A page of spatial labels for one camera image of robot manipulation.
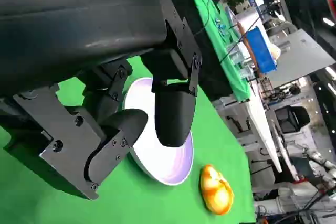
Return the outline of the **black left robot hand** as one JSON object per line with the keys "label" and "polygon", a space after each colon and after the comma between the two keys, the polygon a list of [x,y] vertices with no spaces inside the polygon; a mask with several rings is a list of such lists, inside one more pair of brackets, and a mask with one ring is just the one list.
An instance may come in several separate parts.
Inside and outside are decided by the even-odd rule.
{"label": "black left robot hand", "polygon": [[146,112],[119,109],[134,56],[160,143],[182,146],[202,55],[172,0],[1,0],[1,126],[56,189],[97,199],[144,131]]}

